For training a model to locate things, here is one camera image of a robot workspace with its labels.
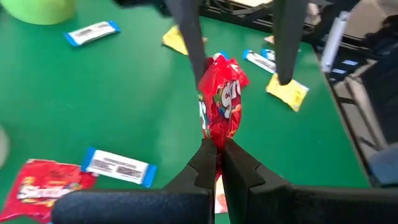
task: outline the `white candy bar wrapper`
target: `white candy bar wrapper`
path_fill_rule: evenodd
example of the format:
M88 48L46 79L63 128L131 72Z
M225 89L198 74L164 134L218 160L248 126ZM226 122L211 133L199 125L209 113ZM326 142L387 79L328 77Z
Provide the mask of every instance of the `white candy bar wrapper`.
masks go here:
M260 66L261 68L272 74L276 72L276 64L274 62L271 62L263 56L254 53L252 50L245 50L243 52L243 59L246 59L256 64L257 66Z
M83 172L93 172L151 187L157 167L90 147L81 165Z
M275 52L269 49L262 49L261 56L265 57L266 59L275 62Z
M104 21L69 32L65 34L65 37L70 44L77 47L117 32L120 32L120 28L115 22Z

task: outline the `green cup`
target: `green cup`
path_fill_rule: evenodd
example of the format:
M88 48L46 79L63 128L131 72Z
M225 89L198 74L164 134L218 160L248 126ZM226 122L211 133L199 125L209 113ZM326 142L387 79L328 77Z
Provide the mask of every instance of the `green cup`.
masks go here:
M0 0L6 11L24 22L50 25L72 18L75 0Z

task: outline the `green tabletop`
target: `green tabletop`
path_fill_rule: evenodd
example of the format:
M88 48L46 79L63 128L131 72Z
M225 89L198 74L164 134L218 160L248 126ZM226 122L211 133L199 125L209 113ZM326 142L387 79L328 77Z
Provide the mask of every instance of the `green tabletop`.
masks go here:
M161 46L171 19L149 7L121 10L111 1L80 0L77 15L36 26L0 13L0 124L12 147L0 170L0 204L29 158L81 164L95 146L159 167L161 188L185 166L202 138L188 58ZM114 20L121 33L72 47L63 33ZM368 187L351 141L319 71L301 45L294 78L309 87L298 113L266 93L271 74L243 60L261 50L265 33L201 18L208 55L224 50L251 80L234 139L294 184ZM141 186L99 177L97 189ZM228 223L218 215L218 223ZM19 219L11 223L27 223Z

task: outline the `skittles bag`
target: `skittles bag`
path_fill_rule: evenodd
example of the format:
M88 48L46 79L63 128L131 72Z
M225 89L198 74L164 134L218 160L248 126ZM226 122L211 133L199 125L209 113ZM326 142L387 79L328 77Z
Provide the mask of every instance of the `skittles bag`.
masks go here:
M234 136L242 117L241 89L249 84L236 60L221 54L208 58L207 70L198 84L199 112L205 138L217 148Z
M29 159L12 186L0 222L25 216L39 223L50 223L51 210L58 198L74 190L90 189L95 180L95 175L82 172L78 165Z

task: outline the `yellow candy wrapper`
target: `yellow candy wrapper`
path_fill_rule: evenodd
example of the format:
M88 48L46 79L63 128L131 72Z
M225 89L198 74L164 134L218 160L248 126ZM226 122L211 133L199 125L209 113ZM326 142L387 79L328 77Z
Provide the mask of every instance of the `yellow candy wrapper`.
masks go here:
M174 25L162 38L162 43L166 46L173 48L181 54L188 55L188 50L185 46L184 39L178 29L177 25Z
M274 73L266 87L266 91L287 103L295 112L298 112L307 91L310 89L299 82L292 80L289 84L281 86L278 74Z

